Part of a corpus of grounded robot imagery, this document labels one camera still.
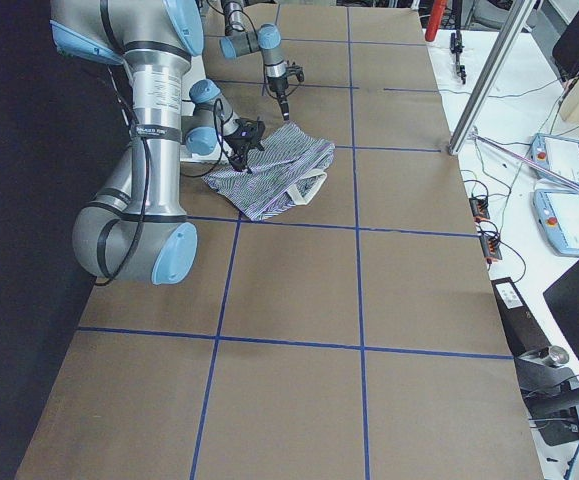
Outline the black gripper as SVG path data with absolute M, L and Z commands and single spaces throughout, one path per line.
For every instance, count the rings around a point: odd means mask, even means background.
M 252 173 L 248 166 L 248 153 L 251 149 L 264 150 L 261 140 L 265 123 L 260 119 L 235 118 L 227 126 L 228 133 L 224 139 L 231 148 L 229 164 L 235 171 Z
M 290 120 L 288 98 L 289 78 L 295 77 L 299 83 L 304 81 L 303 67 L 295 62 L 282 61 L 266 67 L 266 79 L 271 91 L 278 100 L 284 121 Z

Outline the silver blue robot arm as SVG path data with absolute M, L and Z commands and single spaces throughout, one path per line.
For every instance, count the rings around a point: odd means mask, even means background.
M 78 262 L 102 286 L 182 281 L 198 244 L 180 203 L 182 152 L 228 146 L 229 163 L 243 170 L 263 122 L 239 116 L 208 79 L 185 86 L 204 48 L 192 1 L 55 1 L 51 27 L 59 52 L 121 66 L 132 88 L 123 100 L 129 146 L 73 227 Z
M 289 62 L 282 47 L 282 36 L 275 23 L 254 25 L 245 12 L 259 1 L 219 1 L 220 7 L 210 8 L 224 20 L 224 36 L 220 49 L 228 60 L 259 53 L 262 58 L 263 90 L 273 98 L 280 109 L 282 119 L 290 120 L 289 96 L 304 82 L 303 67 Z

